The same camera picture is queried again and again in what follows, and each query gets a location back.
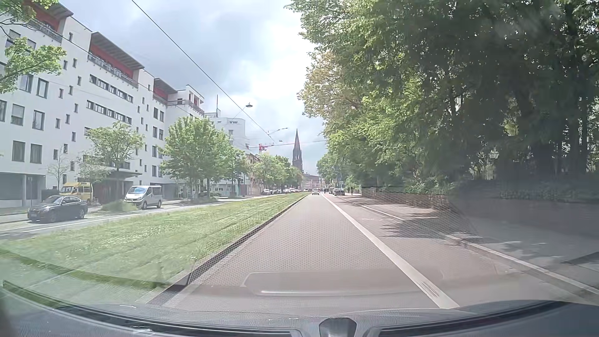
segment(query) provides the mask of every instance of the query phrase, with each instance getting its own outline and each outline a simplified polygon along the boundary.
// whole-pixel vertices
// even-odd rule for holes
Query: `sky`
[[[299,15],[283,8],[290,0],[135,0],[202,69],[244,107],[251,146],[293,143],[299,130],[304,171],[316,174],[326,152],[321,119],[302,115],[297,100],[310,65],[313,46],[303,40]],[[193,86],[213,112],[216,96],[222,116],[239,112],[200,69],[135,6],[131,0],[60,0],[91,31],[101,32],[142,63],[146,71],[175,89]],[[291,160],[293,145],[274,146],[269,153]]]

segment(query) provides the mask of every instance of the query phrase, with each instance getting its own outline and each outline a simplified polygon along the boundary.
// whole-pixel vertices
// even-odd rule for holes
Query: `dark sedan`
[[[87,202],[71,195],[51,195],[41,204],[27,211],[31,221],[56,222],[60,220],[83,219],[87,214]]]

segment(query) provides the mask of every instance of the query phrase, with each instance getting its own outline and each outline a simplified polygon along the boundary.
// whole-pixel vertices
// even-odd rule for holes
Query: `car hood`
[[[43,210],[52,206],[58,206],[57,204],[52,204],[52,203],[41,203],[41,204],[35,204],[31,207],[31,210]]]

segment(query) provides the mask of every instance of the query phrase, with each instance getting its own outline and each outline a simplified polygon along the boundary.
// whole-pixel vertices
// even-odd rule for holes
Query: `bush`
[[[102,205],[101,208],[101,210],[107,210],[110,212],[130,212],[136,209],[137,207],[135,207],[134,204],[126,203],[123,200],[117,200],[111,203],[107,203],[105,205]]]

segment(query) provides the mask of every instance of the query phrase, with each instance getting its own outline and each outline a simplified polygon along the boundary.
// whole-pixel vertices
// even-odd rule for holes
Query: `church tower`
[[[301,159],[301,148],[300,148],[300,137],[298,136],[298,130],[295,129],[295,145],[294,145],[294,154],[291,161],[291,164],[300,170],[301,173],[304,173],[304,166]]]

